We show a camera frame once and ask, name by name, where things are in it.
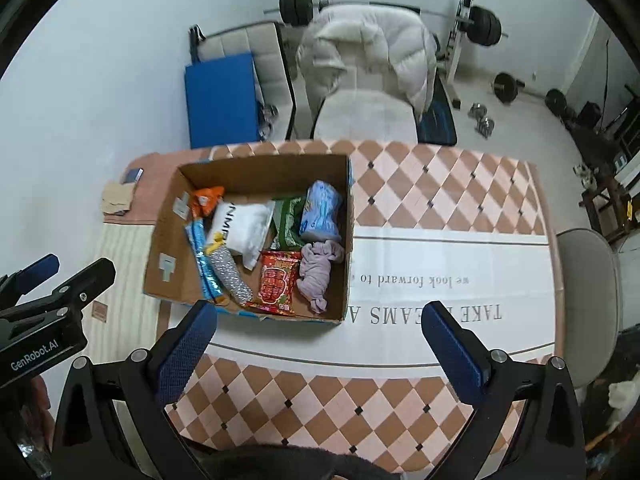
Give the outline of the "dark phone on table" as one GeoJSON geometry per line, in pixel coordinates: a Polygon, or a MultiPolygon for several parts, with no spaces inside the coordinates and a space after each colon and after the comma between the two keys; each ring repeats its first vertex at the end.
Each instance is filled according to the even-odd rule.
{"type": "Polygon", "coordinates": [[[131,168],[126,172],[125,177],[122,179],[122,184],[138,183],[142,174],[142,168],[131,168]]]}

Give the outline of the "red snack bag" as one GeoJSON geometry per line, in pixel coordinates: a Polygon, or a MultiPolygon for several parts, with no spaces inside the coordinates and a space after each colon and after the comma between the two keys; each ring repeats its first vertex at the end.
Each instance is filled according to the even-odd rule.
{"type": "Polygon", "coordinates": [[[246,306],[269,314],[292,316],[293,288],[300,260],[301,252],[263,250],[258,289],[246,306]]]}

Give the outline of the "yellow silver scrubber sponge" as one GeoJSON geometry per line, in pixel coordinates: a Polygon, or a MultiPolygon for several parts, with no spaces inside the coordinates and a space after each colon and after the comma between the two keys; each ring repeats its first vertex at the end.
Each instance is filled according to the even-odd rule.
{"type": "Polygon", "coordinates": [[[242,280],[221,232],[214,233],[213,243],[205,247],[205,255],[216,277],[237,304],[245,306],[253,300],[253,292],[242,280]]]}

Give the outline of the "white squat rack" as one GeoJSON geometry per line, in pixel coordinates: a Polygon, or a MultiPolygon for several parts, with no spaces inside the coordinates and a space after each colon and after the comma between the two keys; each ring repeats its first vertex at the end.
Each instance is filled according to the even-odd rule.
{"type": "Polygon", "coordinates": [[[469,16],[472,2],[473,0],[458,0],[456,14],[452,18],[444,53],[438,61],[438,76],[454,110],[460,110],[461,108],[461,100],[456,88],[454,88],[454,77],[461,58],[462,40],[466,36],[466,29],[471,24],[469,16]]]}

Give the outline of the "blue long snack pack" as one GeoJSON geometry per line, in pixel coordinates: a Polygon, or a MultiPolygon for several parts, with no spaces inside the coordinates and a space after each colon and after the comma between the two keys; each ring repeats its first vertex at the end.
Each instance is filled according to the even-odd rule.
{"type": "Polygon", "coordinates": [[[188,239],[195,258],[196,267],[198,268],[198,276],[200,277],[203,296],[208,301],[216,302],[224,296],[224,293],[210,266],[208,258],[204,254],[206,236],[203,219],[192,219],[186,224],[184,230],[186,231],[186,238],[188,239]]]}

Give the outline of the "grey padded bench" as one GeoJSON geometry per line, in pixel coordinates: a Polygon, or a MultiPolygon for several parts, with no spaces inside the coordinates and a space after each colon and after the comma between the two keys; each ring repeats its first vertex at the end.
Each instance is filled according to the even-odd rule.
{"type": "Polygon", "coordinates": [[[204,35],[200,26],[189,29],[192,61],[210,61],[229,55],[250,53],[253,59],[254,86],[257,101],[264,107],[274,106],[274,118],[268,141],[292,138],[296,99],[288,71],[282,39],[283,25],[262,21],[204,35]]]}

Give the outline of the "white puffer jacket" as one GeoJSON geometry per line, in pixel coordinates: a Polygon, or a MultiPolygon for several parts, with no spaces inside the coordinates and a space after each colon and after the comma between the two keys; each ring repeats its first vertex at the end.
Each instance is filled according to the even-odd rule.
{"type": "Polygon", "coordinates": [[[306,27],[296,50],[311,114],[340,90],[371,90],[411,106],[431,105],[437,42],[416,14],[399,6],[334,4],[306,27]]]}

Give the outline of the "light purple towel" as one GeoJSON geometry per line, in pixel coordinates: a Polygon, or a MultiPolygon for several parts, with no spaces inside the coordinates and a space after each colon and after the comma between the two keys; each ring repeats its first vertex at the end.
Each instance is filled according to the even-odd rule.
{"type": "Polygon", "coordinates": [[[297,289],[309,302],[310,310],[321,314],[326,310],[324,294],[329,286],[332,264],[344,261],[344,248],[334,240],[326,240],[308,243],[300,253],[297,289]]]}

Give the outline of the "orange snack bag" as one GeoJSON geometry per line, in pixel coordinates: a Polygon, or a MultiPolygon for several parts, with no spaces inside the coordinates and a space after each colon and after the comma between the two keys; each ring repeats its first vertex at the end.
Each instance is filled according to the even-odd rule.
{"type": "Polygon", "coordinates": [[[223,197],[223,186],[211,186],[210,188],[200,188],[194,191],[190,199],[192,217],[194,219],[209,217],[223,197]]]}

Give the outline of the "beige chair right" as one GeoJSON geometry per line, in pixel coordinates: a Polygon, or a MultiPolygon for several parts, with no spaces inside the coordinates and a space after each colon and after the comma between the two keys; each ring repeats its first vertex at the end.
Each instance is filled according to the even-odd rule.
{"type": "Polygon", "coordinates": [[[564,284],[563,356],[576,389],[591,384],[612,358],[622,298],[618,263],[596,231],[575,228],[558,235],[564,284]]]}

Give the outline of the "cardboard box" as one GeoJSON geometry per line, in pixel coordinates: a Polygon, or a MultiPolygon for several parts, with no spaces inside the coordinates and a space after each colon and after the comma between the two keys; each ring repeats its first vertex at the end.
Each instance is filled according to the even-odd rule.
{"type": "Polygon", "coordinates": [[[345,155],[178,167],[160,206],[145,295],[253,318],[344,321],[352,241],[345,155]]]}

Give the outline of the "blue folded mat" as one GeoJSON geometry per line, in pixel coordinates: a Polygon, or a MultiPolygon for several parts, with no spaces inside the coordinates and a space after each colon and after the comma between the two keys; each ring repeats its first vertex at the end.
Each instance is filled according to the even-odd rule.
{"type": "Polygon", "coordinates": [[[259,140],[250,52],[186,66],[184,86],[191,148],[259,140]]]}

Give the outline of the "dark green snack bag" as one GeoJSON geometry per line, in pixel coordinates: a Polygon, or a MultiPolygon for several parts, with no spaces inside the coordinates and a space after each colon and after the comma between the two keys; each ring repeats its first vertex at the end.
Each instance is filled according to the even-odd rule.
{"type": "Polygon", "coordinates": [[[305,203],[306,198],[304,196],[285,197],[276,200],[272,216],[276,235],[271,242],[271,250],[297,252],[305,245],[299,235],[305,203]]]}

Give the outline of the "brown paper scrap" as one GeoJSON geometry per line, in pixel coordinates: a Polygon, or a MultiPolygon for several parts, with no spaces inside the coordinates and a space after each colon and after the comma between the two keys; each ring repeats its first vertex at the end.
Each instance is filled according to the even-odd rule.
{"type": "Polygon", "coordinates": [[[134,199],[134,183],[108,182],[101,195],[101,210],[104,214],[120,216],[130,211],[134,199]]]}

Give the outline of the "light blue tissue pack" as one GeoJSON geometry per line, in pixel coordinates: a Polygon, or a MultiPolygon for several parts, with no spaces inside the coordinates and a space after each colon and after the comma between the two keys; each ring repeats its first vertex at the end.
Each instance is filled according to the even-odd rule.
{"type": "Polygon", "coordinates": [[[321,180],[314,182],[308,188],[300,219],[300,238],[305,242],[340,242],[337,213],[341,203],[342,196],[332,185],[321,180]]]}

